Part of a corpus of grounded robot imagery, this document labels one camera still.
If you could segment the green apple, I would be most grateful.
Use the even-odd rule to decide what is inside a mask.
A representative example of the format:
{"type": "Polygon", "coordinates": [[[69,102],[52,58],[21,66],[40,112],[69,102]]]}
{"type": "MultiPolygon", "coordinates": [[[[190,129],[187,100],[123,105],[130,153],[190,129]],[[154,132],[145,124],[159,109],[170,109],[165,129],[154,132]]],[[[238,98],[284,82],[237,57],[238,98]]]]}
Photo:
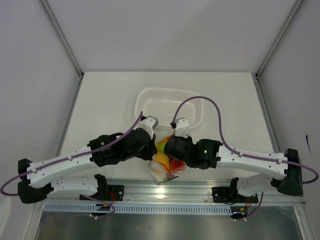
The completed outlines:
{"type": "Polygon", "coordinates": [[[156,144],[157,154],[161,154],[161,155],[165,154],[166,143],[167,143],[166,141],[161,141],[156,144]]]}

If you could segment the orange fruit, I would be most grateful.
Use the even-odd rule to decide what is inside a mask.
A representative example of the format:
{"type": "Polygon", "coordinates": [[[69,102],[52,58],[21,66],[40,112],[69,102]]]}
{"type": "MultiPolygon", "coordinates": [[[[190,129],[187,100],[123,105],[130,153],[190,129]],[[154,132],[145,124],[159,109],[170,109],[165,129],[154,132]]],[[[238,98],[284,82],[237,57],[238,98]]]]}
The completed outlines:
{"type": "Polygon", "coordinates": [[[165,154],[157,154],[153,160],[162,166],[166,167],[167,169],[170,168],[170,159],[167,155],[165,154]]]}

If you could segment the red peach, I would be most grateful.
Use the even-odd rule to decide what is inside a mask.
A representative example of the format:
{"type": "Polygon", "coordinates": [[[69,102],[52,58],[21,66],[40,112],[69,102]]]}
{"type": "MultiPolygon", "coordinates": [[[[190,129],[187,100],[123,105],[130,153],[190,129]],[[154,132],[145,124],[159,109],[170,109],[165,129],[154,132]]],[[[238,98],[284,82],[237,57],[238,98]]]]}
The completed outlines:
{"type": "Polygon", "coordinates": [[[177,159],[173,159],[170,162],[169,169],[172,175],[180,175],[186,168],[186,164],[177,159]]]}

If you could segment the clear orange zip top bag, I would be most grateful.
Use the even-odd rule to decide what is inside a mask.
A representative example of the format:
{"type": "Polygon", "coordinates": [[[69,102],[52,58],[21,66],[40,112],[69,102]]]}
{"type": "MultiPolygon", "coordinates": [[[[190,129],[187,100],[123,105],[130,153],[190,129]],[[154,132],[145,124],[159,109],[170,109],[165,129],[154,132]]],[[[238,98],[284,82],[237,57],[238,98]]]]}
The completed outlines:
{"type": "Polygon", "coordinates": [[[173,136],[174,134],[169,135],[156,143],[157,152],[148,164],[156,185],[162,185],[178,178],[187,167],[183,161],[165,154],[165,145],[173,136]]]}

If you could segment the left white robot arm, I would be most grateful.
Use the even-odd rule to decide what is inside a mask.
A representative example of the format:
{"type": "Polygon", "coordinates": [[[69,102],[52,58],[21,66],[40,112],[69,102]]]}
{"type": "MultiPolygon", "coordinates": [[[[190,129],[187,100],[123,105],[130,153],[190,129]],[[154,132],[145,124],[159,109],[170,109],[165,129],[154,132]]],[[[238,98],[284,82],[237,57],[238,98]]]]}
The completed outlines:
{"type": "Polygon", "coordinates": [[[17,185],[18,196],[24,204],[41,202],[52,196],[108,200],[110,190],[104,175],[67,176],[87,169],[117,165],[132,158],[150,161],[157,153],[155,138],[153,130],[138,127],[128,134],[101,135],[62,159],[57,157],[42,162],[21,159],[18,161],[18,173],[21,175],[17,185]]]}

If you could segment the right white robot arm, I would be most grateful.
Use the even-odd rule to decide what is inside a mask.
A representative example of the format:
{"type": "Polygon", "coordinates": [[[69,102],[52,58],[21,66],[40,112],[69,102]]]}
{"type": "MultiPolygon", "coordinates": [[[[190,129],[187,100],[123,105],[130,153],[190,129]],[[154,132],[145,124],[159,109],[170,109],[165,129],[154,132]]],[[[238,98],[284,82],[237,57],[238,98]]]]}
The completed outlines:
{"type": "Polygon", "coordinates": [[[234,168],[255,172],[252,177],[231,181],[228,196],[234,202],[272,189],[288,196],[303,195],[300,156],[292,148],[284,153],[270,154],[237,151],[217,140],[201,139],[193,143],[191,137],[173,136],[163,150],[166,155],[183,161],[190,168],[234,168]]]}

